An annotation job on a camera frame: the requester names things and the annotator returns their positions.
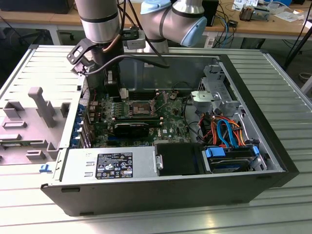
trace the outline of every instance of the wire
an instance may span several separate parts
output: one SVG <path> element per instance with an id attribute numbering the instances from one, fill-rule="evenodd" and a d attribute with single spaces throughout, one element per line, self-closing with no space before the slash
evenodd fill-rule
<path id="1" fill-rule="evenodd" d="M 287 43 L 291 44 L 291 45 L 295 45 L 294 43 L 291 43 L 290 41 L 287 41 L 287 40 L 282 40 L 285 45 L 287 45 L 289 48 L 292 48 L 291 46 L 289 46 Z M 305 51 L 311 51 L 312 49 L 308 49 L 308 50 L 301 50 L 301 52 L 305 52 Z"/>
<path id="2" fill-rule="evenodd" d="M 26 41 L 16 30 L 15 28 L 13 28 L 2 16 L 0 16 L 0 18 L 3 20 L 3 22 L 5 22 L 10 28 L 12 28 L 14 30 L 14 32 L 24 41 L 26 42 L 27 45 L 30 45 L 28 43 L 28 41 Z"/>
<path id="3" fill-rule="evenodd" d="M 120 5 L 117 6 L 118 9 L 123 12 L 123 9 Z M 128 18 L 128 20 L 130 21 L 130 23 L 132 24 L 132 26 L 136 26 L 136 23 L 133 21 L 133 19 L 129 16 L 129 14 L 126 12 L 126 17 Z"/>
<path id="4" fill-rule="evenodd" d="M 122 35 L 123 29 L 125 27 L 126 22 L 126 6 L 127 6 L 127 0 L 123 3 L 123 15 L 122 15 L 122 21 L 121 21 L 121 28 L 119 34 Z"/>
<path id="5" fill-rule="evenodd" d="M 135 17 L 135 19 L 136 19 L 136 22 L 137 22 L 138 27 L 139 27 L 141 30 L 143 30 L 143 27 L 142 27 L 142 25 L 141 25 L 141 23 L 140 23 L 140 20 L 139 20 L 138 17 L 137 17 L 137 13 L 136 13 L 136 11 L 135 11 L 133 5 L 132 5 L 132 2 L 131 2 L 130 0 L 128 0 L 128 2 L 129 2 L 129 5 L 130 5 L 130 8 L 131 8 L 131 10 L 132 10 L 132 13 L 133 13 L 133 15 L 134 15 L 134 17 Z M 166 62 L 166 60 L 164 59 L 164 57 L 157 51 L 157 49 L 152 45 L 151 41 L 150 41 L 146 36 L 145 36 L 145 40 L 146 40 L 146 42 L 149 44 L 150 48 L 155 52 L 155 54 L 157 54 L 157 56 L 158 56 L 158 57 L 161 59 L 161 61 L 164 63 L 164 65 L 163 65 L 162 68 L 169 68 L 170 66 L 167 64 L 167 62 Z"/>
<path id="6" fill-rule="evenodd" d="M 220 18 L 221 20 L 223 20 L 223 22 L 224 22 L 224 25 L 225 25 L 225 28 L 226 28 L 226 34 L 225 34 L 225 39 L 224 39 L 224 43 L 223 43 L 223 45 L 222 45 L 222 47 L 221 48 L 223 48 L 224 46 L 225 46 L 225 42 L 227 41 L 227 39 L 228 39 L 228 33 L 229 33 L 229 26 L 228 26 L 228 24 L 226 23 L 226 21 L 225 21 L 225 19 L 224 18 L 222 18 L 222 17 L 218 17 L 218 18 Z"/>
<path id="7" fill-rule="evenodd" d="M 215 122 L 212 120 L 211 121 L 211 131 L 213 133 L 213 145 L 216 145 L 216 142 L 217 142 L 217 134 L 216 134 L 216 131 L 215 131 Z"/>
<path id="8" fill-rule="evenodd" d="M 306 23 L 307 23 L 308 18 L 309 18 L 309 15 L 310 15 L 311 7 L 312 7 L 312 1 L 311 1 L 311 4 L 310 4 L 310 7 L 309 7 L 309 10 L 308 10 L 307 18 L 306 18 L 306 20 L 305 20 L 305 22 L 304 22 L 304 24 L 303 24 L 303 26 L 302 26 L 301 32 L 300 32 L 300 34 L 299 34 L 299 36 L 298 36 L 298 38 L 297 38 L 296 42 L 295 42 L 295 43 L 294 43 L 294 45 L 292 46 L 292 49 L 289 51 L 289 53 L 288 53 L 288 55 L 287 55 L 287 57 L 286 57 L 286 61 L 285 61 L 284 66 L 286 65 L 286 62 L 288 61 L 289 56 L 291 55 L 291 53 L 292 53 L 293 49 L 295 48 L 295 46 L 296 46 L 297 42 L 299 41 L 299 38 L 300 38 L 300 37 L 301 37 L 301 35 L 302 35 L 303 29 L 305 28 Z"/>
<path id="9" fill-rule="evenodd" d="M 234 135 L 235 135 L 236 138 L 237 138 L 238 145 L 241 146 L 241 143 L 240 143 L 240 140 L 239 140 L 239 137 L 238 137 L 237 132 L 233 132 L 233 133 L 234 133 Z"/>
<path id="10" fill-rule="evenodd" d="M 244 139 L 243 139 L 243 134 L 242 134 L 242 130 L 239 130 L 240 131 L 240 139 L 242 141 L 242 144 L 245 146 L 245 142 L 244 142 Z"/>
<path id="11" fill-rule="evenodd" d="M 223 9 L 223 7 L 222 7 L 222 5 L 221 5 L 220 3 L 219 3 L 219 6 L 220 6 L 220 8 L 221 8 L 222 11 L 218 11 L 218 10 L 217 10 L 217 16 L 223 18 L 223 19 L 225 20 L 225 22 L 228 22 L 228 21 L 229 21 L 228 15 L 225 14 L 224 9 Z M 216 41 L 216 44 L 213 46 L 213 48 L 215 48 L 217 45 L 218 45 L 218 48 L 220 48 L 220 44 L 221 44 L 221 43 L 220 43 L 220 40 L 221 40 L 221 38 L 222 38 L 224 32 L 226 31 L 226 26 L 223 25 L 223 24 L 222 24 L 222 26 L 224 27 L 224 30 L 223 30 L 223 32 L 222 32 L 220 38 Z"/>
<path id="12" fill-rule="evenodd" d="M 97 70 L 92 71 L 92 72 L 83 72 L 83 74 L 87 75 L 87 76 L 96 74 L 96 73 L 98 73 L 98 72 L 100 72 L 100 71 L 102 71 L 102 70 L 112 66 L 113 64 L 122 61 L 123 59 L 134 59 L 134 60 L 138 60 L 138 61 L 141 61 L 141 62 L 145 62 L 145 63 L 151 64 L 151 65 L 154 65 L 156 67 L 168 68 L 167 65 L 163 65 L 163 64 L 160 64 L 160 63 L 157 63 L 157 62 L 153 62 L 153 61 L 144 59 L 144 58 L 140 58 L 138 56 L 134 56 L 134 55 L 119 55 L 119 56 L 111 59 L 109 62 L 107 62 L 106 64 L 104 64 L 103 66 L 98 68 Z"/>
<path id="13" fill-rule="evenodd" d="M 188 83 L 188 82 L 186 82 L 186 81 L 179 81 L 179 82 L 177 82 L 177 83 L 175 83 L 173 86 L 172 86 L 172 90 L 174 91 L 175 90 L 175 86 L 177 85 L 177 84 L 186 84 L 190 89 L 193 89 L 192 87 L 191 87 L 191 85 Z"/>

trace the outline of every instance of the wooden desk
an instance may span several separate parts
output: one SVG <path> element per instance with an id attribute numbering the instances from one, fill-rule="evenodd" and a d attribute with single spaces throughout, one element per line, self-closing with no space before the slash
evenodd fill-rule
<path id="1" fill-rule="evenodd" d="M 238 21 L 238 27 L 236 29 L 235 37 L 247 37 L 247 38 L 267 38 L 267 39 L 296 39 L 302 28 L 302 20 L 294 22 L 287 22 L 279 19 L 275 16 L 270 16 L 268 22 L 266 21 L 250 21 L 245 22 L 239 20 L 239 12 L 232 11 L 231 3 L 233 0 L 221 0 L 220 3 L 223 6 L 225 14 L 230 16 L 230 19 Z M 134 3 L 136 13 L 140 18 L 140 6 L 141 3 Z M 306 1 L 303 5 L 291 5 L 292 8 L 303 8 L 310 6 L 310 2 Z M 127 13 L 134 19 L 129 6 L 127 6 Z M 47 29 L 50 31 L 53 43 L 60 45 L 59 30 L 83 30 L 80 18 L 77 10 L 72 9 L 67 15 L 51 14 L 51 13 L 27 13 L 27 12 L 2 12 L 0 15 L 7 20 L 12 27 L 16 28 L 37 28 Z M 6 27 L 7 25 L 0 20 L 0 27 Z M 130 27 L 131 24 L 126 20 L 126 27 Z M 214 21 L 212 27 L 206 27 L 204 35 L 207 36 L 206 47 L 209 47 L 209 42 L 213 41 L 215 37 L 220 35 L 224 30 L 220 19 Z"/>

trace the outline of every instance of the power supply label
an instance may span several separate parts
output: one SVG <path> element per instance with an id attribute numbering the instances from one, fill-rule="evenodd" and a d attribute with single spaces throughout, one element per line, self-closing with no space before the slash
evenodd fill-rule
<path id="1" fill-rule="evenodd" d="M 97 179 L 133 177 L 132 153 L 112 153 L 97 155 Z"/>

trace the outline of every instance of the cable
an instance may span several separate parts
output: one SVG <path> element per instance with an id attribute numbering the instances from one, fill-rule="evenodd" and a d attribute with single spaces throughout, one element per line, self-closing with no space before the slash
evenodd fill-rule
<path id="1" fill-rule="evenodd" d="M 120 5 L 117 6 L 118 9 L 123 12 L 123 9 Z M 133 21 L 133 19 L 129 16 L 129 14 L 126 12 L 126 17 L 128 18 L 128 20 L 130 21 L 130 23 L 132 24 L 132 26 L 136 26 L 136 23 Z"/>
<path id="2" fill-rule="evenodd" d="M 186 82 L 186 81 L 179 81 L 179 82 L 175 83 L 175 84 L 172 86 L 172 90 L 174 91 L 174 90 L 175 90 L 175 86 L 176 86 L 177 84 L 181 84 L 181 83 L 186 84 L 190 89 L 193 89 L 193 88 L 191 87 L 191 85 L 190 85 L 188 82 Z"/>
<path id="3" fill-rule="evenodd" d="M 224 9 L 223 9 L 223 7 L 222 7 L 222 5 L 221 5 L 220 3 L 219 3 L 219 6 L 220 6 L 222 12 L 217 10 L 217 16 L 219 16 L 219 17 L 222 18 L 222 16 L 221 16 L 220 14 L 218 14 L 218 12 L 219 12 L 219 13 L 222 13 L 223 16 L 224 16 L 223 19 L 225 20 L 225 22 L 228 22 L 228 21 L 229 21 L 228 15 L 225 14 Z M 221 23 L 221 25 L 224 27 L 224 30 L 223 30 L 223 32 L 222 32 L 220 38 L 216 41 L 216 44 L 213 46 L 213 48 L 215 48 L 217 45 L 218 45 L 218 48 L 220 48 L 220 44 L 221 44 L 220 40 L 221 40 L 221 38 L 222 38 L 224 32 L 226 31 L 226 26 L 223 25 L 222 23 Z"/>
<path id="4" fill-rule="evenodd" d="M 242 141 L 242 144 L 245 146 L 245 142 L 244 142 L 244 139 L 243 139 L 243 134 L 242 134 L 242 130 L 239 130 L 240 131 L 240 139 Z"/>
<path id="5" fill-rule="evenodd" d="M 123 15 L 122 15 L 122 21 L 121 21 L 121 28 L 119 34 L 122 35 L 123 29 L 125 27 L 125 22 L 126 22 L 126 6 L 127 6 L 127 0 L 124 1 L 123 3 Z"/>
<path id="6" fill-rule="evenodd" d="M 14 30 L 14 32 L 16 32 L 16 34 L 24 41 L 26 42 L 26 44 L 29 46 L 30 44 L 28 43 L 28 41 L 26 41 L 2 16 L 0 16 L 0 18 L 3 20 L 3 22 L 5 22 L 10 28 L 12 28 Z"/>
<path id="7" fill-rule="evenodd" d="M 220 138 L 220 140 L 221 140 L 227 147 L 230 146 L 230 145 L 228 144 L 228 142 L 223 138 L 223 136 L 222 136 L 222 134 L 221 134 L 221 124 L 222 124 L 223 122 L 226 124 L 226 126 L 227 126 L 227 128 L 228 128 L 229 138 L 230 138 L 230 142 L 231 142 L 232 146 L 235 147 L 235 148 L 238 148 L 238 144 L 237 144 L 237 142 L 235 141 L 235 138 L 233 137 L 233 132 L 232 132 L 232 128 L 231 128 L 231 126 L 230 126 L 230 123 L 229 123 L 227 120 L 225 120 L 225 119 L 221 119 L 221 120 L 218 121 L 218 124 L 217 124 L 217 127 L 216 127 L 217 133 L 218 133 L 218 137 Z"/>
<path id="8" fill-rule="evenodd" d="M 285 45 L 287 45 L 289 48 L 292 48 L 291 46 L 289 46 L 287 43 L 291 44 L 291 45 L 295 45 L 294 43 L 291 43 L 290 41 L 287 41 L 287 40 L 282 40 Z M 305 51 L 311 51 L 312 49 L 308 49 L 308 50 L 301 50 L 302 52 L 305 52 Z"/>
<path id="9" fill-rule="evenodd" d="M 299 38 L 301 37 L 301 34 L 302 34 L 302 32 L 303 32 L 303 29 L 306 27 L 306 23 L 307 23 L 307 21 L 308 21 L 309 15 L 310 15 L 311 7 L 312 7 L 312 1 L 311 1 L 309 10 L 308 10 L 307 18 L 306 18 L 306 20 L 305 20 L 305 22 L 304 22 L 304 24 L 303 24 L 303 26 L 302 26 L 301 32 L 300 32 L 300 34 L 299 34 L 299 36 L 298 36 L 296 42 L 295 42 L 294 45 L 292 46 L 292 49 L 289 51 L 289 53 L 288 53 L 288 55 L 287 55 L 287 57 L 286 57 L 286 61 L 285 61 L 285 64 L 284 64 L 285 67 L 286 67 L 286 62 L 288 61 L 289 56 L 291 55 L 293 49 L 295 48 L 295 45 L 297 44 L 297 42 L 299 41 Z"/>
<path id="10" fill-rule="evenodd" d="M 228 39 L 228 33 L 229 33 L 229 26 L 228 26 L 228 24 L 226 23 L 226 21 L 225 21 L 225 19 L 224 18 L 221 18 L 222 20 L 223 20 L 223 22 L 224 22 L 224 25 L 225 25 L 225 28 L 226 28 L 226 34 L 225 34 L 225 39 L 224 39 L 224 43 L 223 43 L 223 45 L 222 45 L 222 47 L 221 48 L 223 48 L 224 46 L 225 46 L 225 42 L 227 41 L 227 39 Z"/>
<path id="11" fill-rule="evenodd" d="M 119 55 L 119 56 L 111 59 L 109 62 L 107 62 L 106 64 L 104 64 L 103 66 L 101 66 L 100 68 L 98 68 L 97 70 L 95 70 L 93 72 L 83 72 L 83 75 L 89 76 L 89 75 L 96 74 L 96 73 L 104 70 L 105 68 L 110 67 L 113 64 L 122 61 L 123 59 L 134 59 L 134 60 L 138 60 L 138 61 L 141 61 L 141 62 L 148 63 L 150 65 L 154 65 L 156 67 L 168 68 L 166 65 L 163 65 L 163 64 L 160 64 L 160 63 L 157 63 L 157 62 L 153 62 L 153 61 L 150 61 L 150 60 L 147 60 L 147 59 L 144 59 L 144 58 L 140 58 L 138 56 L 134 56 L 134 55 Z"/>
<path id="12" fill-rule="evenodd" d="M 221 48 L 223 48 L 223 47 L 225 46 L 226 40 L 228 39 L 229 27 L 228 27 L 228 24 L 226 23 L 226 21 L 225 21 L 225 19 L 224 19 L 223 17 L 221 17 L 221 16 L 216 16 L 216 17 L 219 18 L 219 19 L 221 19 L 221 20 L 224 22 L 224 28 L 225 28 L 225 30 L 226 30 L 225 39 L 223 40 L 223 45 L 222 45 L 222 47 L 221 47 Z"/>
<path id="13" fill-rule="evenodd" d="M 238 137 L 238 134 L 237 132 L 233 132 L 234 135 L 236 136 L 236 139 L 237 139 L 237 142 L 238 142 L 238 145 L 241 146 L 241 143 L 240 143 L 240 140 L 239 140 L 239 137 Z"/>
<path id="14" fill-rule="evenodd" d="M 216 131 L 215 131 L 215 122 L 213 120 L 211 121 L 211 131 L 213 133 L 213 145 L 216 145 L 216 143 L 217 143 L 217 134 L 216 134 Z"/>

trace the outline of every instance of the metal table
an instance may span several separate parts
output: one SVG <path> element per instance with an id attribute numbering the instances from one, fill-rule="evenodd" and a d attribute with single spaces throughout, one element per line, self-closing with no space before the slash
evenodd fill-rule
<path id="1" fill-rule="evenodd" d="M 66 61 L 71 49 L 71 46 L 29 49 L 0 91 L 0 108 L 7 100 L 28 97 L 25 86 L 38 85 L 44 79 L 49 79 L 51 85 L 46 95 L 55 97 L 52 99 L 55 105 L 63 99 L 71 101 L 78 79 L 70 73 Z M 265 191 L 249 204 L 70 217 L 39 189 L 41 182 L 46 181 L 44 177 L 51 176 L 41 175 L 40 165 L 0 166 L 1 233 L 310 233 L 312 104 L 309 99 L 270 55 L 260 51 L 172 48 L 171 52 L 227 54 L 300 175 L 282 188 Z"/>

